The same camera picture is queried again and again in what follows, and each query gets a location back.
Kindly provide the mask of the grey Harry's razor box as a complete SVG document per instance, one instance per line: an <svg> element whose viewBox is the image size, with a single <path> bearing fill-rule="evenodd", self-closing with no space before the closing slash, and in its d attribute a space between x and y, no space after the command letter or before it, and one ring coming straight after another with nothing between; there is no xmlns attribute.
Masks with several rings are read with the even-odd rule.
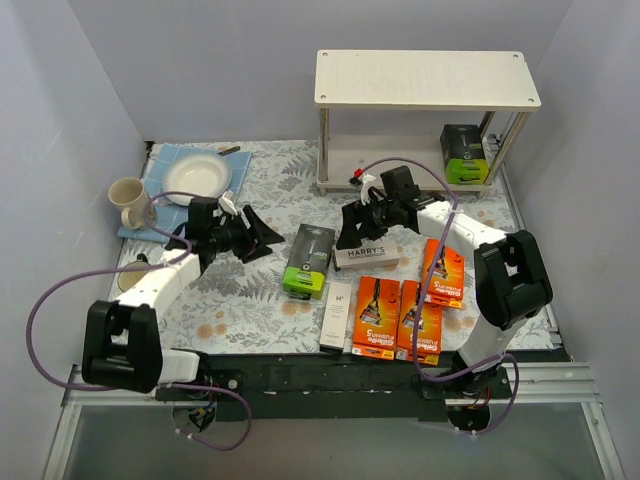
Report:
<svg viewBox="0 0 640 480"><path fill-rule="evenodd" d="M396 266L400 260L400 253L393 241L375 241L351 249L334 249L334 268L344 269L372 269L377 267Z"/></svg>

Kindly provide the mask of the black green razor box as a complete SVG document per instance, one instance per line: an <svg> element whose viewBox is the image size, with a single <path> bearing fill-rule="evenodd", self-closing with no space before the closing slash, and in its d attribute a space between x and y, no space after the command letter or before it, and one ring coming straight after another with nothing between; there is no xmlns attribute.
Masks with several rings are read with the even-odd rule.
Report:
<svg viewBox="0 0 640 480"><path fill-rule="evenodd" d="M292 298L320 299L331 261L335 231L301 224L283 276L283 289Z"/></svg>
<svg viewBox="0 0 640 480"><path fill-rule="evenodd" d="M445 124L440 134L446 180L449 184L481 185L489 166L474 124Z"/></svg>

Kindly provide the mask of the white two-tier shelf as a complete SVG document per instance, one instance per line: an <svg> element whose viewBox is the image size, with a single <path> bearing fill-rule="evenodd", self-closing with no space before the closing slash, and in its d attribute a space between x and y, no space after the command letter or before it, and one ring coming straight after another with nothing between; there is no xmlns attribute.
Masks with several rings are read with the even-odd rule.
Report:
<svg viewBox="0 0 640 480"><path fill-rule="evenodd" d="M316 57L314 102L320 116L317 186L350 189L349 177L380 158L417 160L438 174L445 167L439 136L446 123L472 123L486 141L499 114L506 134L480 184L485 193L541 100L519 51L325 49Z"/></svg>

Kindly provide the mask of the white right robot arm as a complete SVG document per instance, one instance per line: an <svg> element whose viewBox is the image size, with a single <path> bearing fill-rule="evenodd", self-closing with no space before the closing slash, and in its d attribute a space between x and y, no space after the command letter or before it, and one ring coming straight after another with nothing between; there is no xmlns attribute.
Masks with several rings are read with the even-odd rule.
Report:
<svg viewBox="0 0 640 480"><path fill-rule="evenodd" d="M444 195L424 193L414 182L410 162L384 171L378 178L358 169L350 184L360 197L342 208L340 250L378 240L390 228L402 226L433 237L439 248L449 247L472 265L479 317L454 355L451 369L438 376L418 372L425 382L475 397L489 384L518 330L553 298L553 290L534 235L508 233L488 227L459 208L452 189ZM379 180L383 187L377 189Z"/></svg>

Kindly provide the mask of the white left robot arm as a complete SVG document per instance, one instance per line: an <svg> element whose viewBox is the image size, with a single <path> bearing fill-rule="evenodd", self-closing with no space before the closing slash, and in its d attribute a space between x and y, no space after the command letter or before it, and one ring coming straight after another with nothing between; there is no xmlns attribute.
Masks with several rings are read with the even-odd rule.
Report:
<svg viewBox="0 0 640 480"><path fill-rule="evenodd" d="M192 199L187 221L171 233L159 267L114 301L96 301L89 308L82 379L91 385L140 393L178 383L188 398L205 398L212 390L213 377L199 366L201 355L164 349L159 321L219 254L230 252L248 263L271 254L270 246L283 241L249 205L237 211L222 198Z"/></svg>

